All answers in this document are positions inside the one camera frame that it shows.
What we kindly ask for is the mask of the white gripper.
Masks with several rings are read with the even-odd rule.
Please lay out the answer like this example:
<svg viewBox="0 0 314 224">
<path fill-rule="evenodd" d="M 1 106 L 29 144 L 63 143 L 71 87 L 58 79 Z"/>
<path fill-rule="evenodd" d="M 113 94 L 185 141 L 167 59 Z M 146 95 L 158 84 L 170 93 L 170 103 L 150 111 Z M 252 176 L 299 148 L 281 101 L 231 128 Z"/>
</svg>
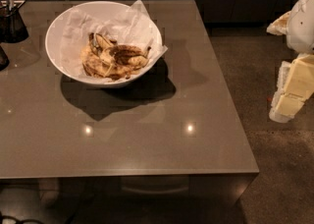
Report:
<svg viewBox="0 0 314 224">
<path fill-rule="evenodd" d="M 291 11 L 270 23 L 266 31 L 286 35 L 288 47 L 303 53 L 291 63 L 282 62 L 271 103 L 269 118 L 287 123 L 314 93 L 314 0 L 298 0 Z"/>
</svg>

